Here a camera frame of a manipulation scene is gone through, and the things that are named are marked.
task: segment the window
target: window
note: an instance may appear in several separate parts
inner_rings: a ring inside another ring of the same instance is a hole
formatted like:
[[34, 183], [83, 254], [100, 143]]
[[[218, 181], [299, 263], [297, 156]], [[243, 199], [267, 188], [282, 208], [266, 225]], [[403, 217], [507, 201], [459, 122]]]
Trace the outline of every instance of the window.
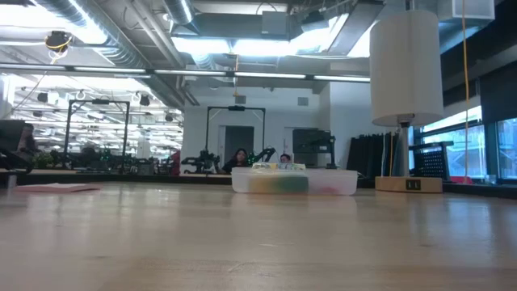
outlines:
[[499, 174], [517, 179], [517, 118], [498, 122]]
[[[469, 109], [469, 121], [481, 120], [481, 106]], [[436, 129], [443, 129], [451, 125], [464, 124], [465, 123], [465, 112], [460, 112], [453, 116], [443, 118], [442, 120], [436, 121], [435, 123], [426, 125], [422, 128], [423, 133], [428, 133]]]
[[[465, 175], [465, 129], [438, 133], [423, 138], [424, 143], [454, 141], [447, 147], [447, 159], [450, 176]], [[484, 178], [486, 175], [485, 128], [483, 125], [469, 128], [469, 177]]]

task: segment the wooden lamp base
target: wooden lamp base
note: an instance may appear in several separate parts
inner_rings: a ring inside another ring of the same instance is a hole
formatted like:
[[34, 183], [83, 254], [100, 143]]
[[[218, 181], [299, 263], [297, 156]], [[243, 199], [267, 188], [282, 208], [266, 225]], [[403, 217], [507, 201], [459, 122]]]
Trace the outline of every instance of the wooden lamp base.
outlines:
[[442, 193], [441, 178], [376, 177], [375, 189], [390, 192]]

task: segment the computer monitor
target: computer monitor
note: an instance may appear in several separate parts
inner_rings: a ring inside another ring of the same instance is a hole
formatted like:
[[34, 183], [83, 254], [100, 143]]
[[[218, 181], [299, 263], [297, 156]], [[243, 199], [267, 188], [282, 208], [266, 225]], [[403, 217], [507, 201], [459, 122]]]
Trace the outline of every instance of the computer monitor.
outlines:
[[0, 147], [10, 152], [17, 151], [24, 126], [23, 120], [0, 120]]
[[292, 152], [294, 154], [331, 153], [330, 131], [319, 129], [294, 129], [292, 131]]

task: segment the robotic arm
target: robotic arm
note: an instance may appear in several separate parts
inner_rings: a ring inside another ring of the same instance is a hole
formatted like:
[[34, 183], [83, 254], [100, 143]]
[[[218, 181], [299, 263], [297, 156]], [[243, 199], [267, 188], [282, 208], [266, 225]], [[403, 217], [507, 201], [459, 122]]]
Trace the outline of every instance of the robotic arm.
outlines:
[[275, 148], [271, 147], [271, 148], [264, 149], [263, 151], [260, 152], [260, 154], [257, 154], [257, 155], [254, 155], [253, 153], [251, 153], [248, 156], [248, 164], [252, 165], [252, 164], [260, 161], [260, 159], [264, 156], [265, 156], [264, 162], [269, 162], [269, 160], [271, 159], [271, 157], [273, 156], [273, 154], [275, 152], [276, 152]]

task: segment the doorway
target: doorway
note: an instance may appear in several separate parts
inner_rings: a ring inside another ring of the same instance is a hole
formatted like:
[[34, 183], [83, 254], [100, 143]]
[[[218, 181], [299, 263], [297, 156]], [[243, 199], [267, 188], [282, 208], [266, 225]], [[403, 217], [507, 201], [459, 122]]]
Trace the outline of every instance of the doorway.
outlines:
[[228, 162], [238, 149], [243, 148], [248, 154], [251, 153], [253, 144], [253, 126], [226, 126], [224, 162]]

